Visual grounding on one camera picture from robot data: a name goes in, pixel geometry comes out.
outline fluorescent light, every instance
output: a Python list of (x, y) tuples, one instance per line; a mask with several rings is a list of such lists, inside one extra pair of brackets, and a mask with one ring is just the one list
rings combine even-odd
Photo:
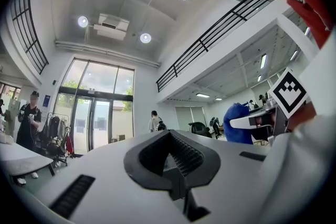
[(293, 54), (293, 56), (290, 58), (290, 61), (294, 59), (295, 55), (298, 53), (298, 51), (296, 50)]
[(206, 94), (201, 94), (201, 93), (198, 93), (196, 96), (198, 97), (204, 97), (204, 98), (209, 98), (210, 96), (206, 95)]
[(264, 68), (265, 63), (266, 63), (266, 58), (267, 58), (267, 54), (264, 54), (264, 55), (261, 57), (261, 65), (260, 65), (260, 69)]
[(141, 36), (140, 36), (140, 40), (142, 43), (149, 43), (151, 42), (152, 40), (152, 37), (150, 34), (147, 34), (147, 33), (143, 33)]
[(306, 32), (304, 34), (307, 36), (309, 32), (310, 32), (310, 27), (307, 27)]

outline ceiling vent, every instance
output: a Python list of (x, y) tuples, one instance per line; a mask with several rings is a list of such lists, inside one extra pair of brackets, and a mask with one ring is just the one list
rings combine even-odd
[(105, 36), (123, 41), (130, 21), (121, 19), (117, 16), (101, 13), (98, 24), (93, 28), (97, 30), (99, 36)]

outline balcony railing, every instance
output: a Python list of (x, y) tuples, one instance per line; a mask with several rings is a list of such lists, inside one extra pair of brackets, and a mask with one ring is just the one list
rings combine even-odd
[(196, 40), (156, 82), (160, 92), (193, 61), (206, 54), (231, 32), (252, 18), (273, 0), (243, 0)]
[(10, 11), (20, 43), (37, 72), (41, 74), (49, 63), (36, 35), (30, 0), (12, 0)]

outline black cap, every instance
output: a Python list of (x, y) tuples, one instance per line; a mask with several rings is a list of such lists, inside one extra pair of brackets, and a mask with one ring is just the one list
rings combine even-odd
[(37, 97), (40, 97), (39, 93), (37, 91), (33, 91), (31, 95), (35, 95)]

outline recessed light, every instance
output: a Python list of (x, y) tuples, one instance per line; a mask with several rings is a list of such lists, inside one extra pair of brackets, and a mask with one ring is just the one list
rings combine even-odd
[(261, 65), (260, 65), (260, 69), (264, 68), (265, 63), (266, 63), (266, 58), (267, 58), (267, 54), (264, 54), (264, 55), (261, 57)]
[(294, 54), (292, 55), (292, 57), (290, 58), (290, 61), (291, 60), (293, 60), (294, 58), (295, 58), (295, 55), (298, 53), (298, 51), (296, 50), (295, 52), (294, 52)]
[(79, 25), (80, 27), (82, 27), (82, 28), (87, 27), (87, 26), (89, 25), (89, 21), (88, 21), (87, 17), (85, 17), (85, 16), (80, 16), (80, 17), (78, 18), (78, 25)]
[(306, 32), (304, 34), (307, 36), (309, 32), (310, 32), (310, 27), (307, 27)]
[(196, 96), (198, 97), (204, 97), (204, 98), (209, 98), (210, 96), (206, 95), (206, 94), (202, 94), (202, 93), (198, 93)]
[(150, 34), (143, 33), (143, 34), (140, 36), (140, 40), (141, 40), (142, 43), (149, 43), (149, 42), (151, 42), (152, 37), (151, 37)]

